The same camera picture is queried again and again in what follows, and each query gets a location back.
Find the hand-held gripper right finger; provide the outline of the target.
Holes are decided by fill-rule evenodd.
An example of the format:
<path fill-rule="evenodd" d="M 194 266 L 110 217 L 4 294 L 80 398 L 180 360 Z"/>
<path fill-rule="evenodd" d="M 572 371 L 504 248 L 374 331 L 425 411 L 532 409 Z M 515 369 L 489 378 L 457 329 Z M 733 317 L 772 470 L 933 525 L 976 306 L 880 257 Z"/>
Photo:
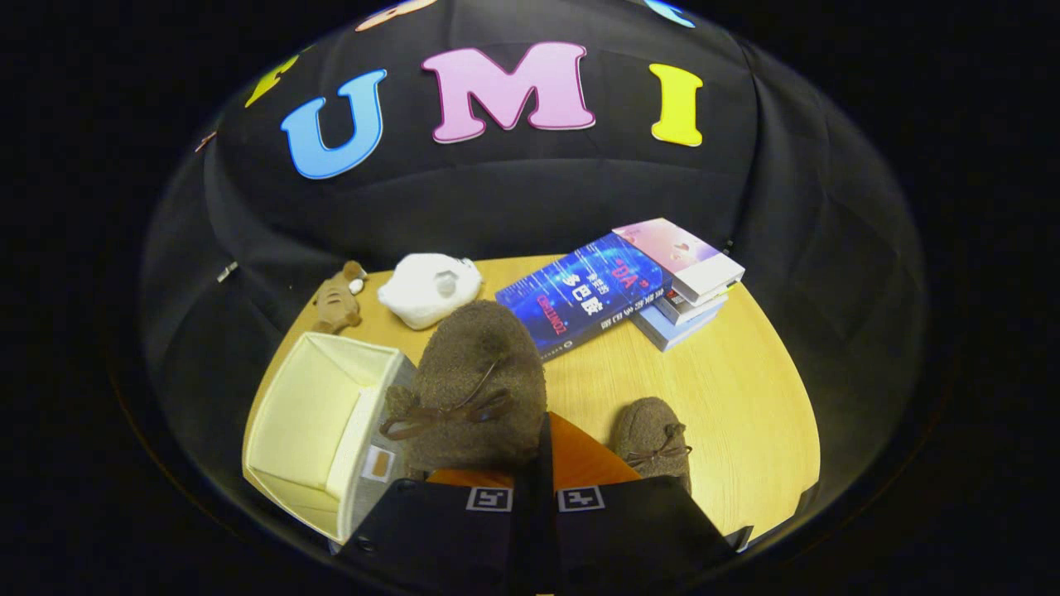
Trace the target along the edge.
<path fill-rule="evenodd" d="M 542 445 L 540 594 L 684 595 L 746 550 L 749 528 L 724 533 L 693 501 L 681 424 L 635 415 L 614 452 L 551 414 Z"/>

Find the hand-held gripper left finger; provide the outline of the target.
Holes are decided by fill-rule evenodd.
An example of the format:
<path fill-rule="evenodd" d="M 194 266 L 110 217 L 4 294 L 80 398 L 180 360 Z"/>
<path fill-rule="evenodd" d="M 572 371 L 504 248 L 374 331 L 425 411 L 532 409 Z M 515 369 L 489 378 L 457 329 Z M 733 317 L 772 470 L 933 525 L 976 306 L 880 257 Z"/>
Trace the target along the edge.
<path fill-rule="evenodd" d="M 523 522 L 537 483 L 513 488 L 391 484 L 338 560 L 391 595 L 534 595 L 533 560 L 523 558 Z"/>

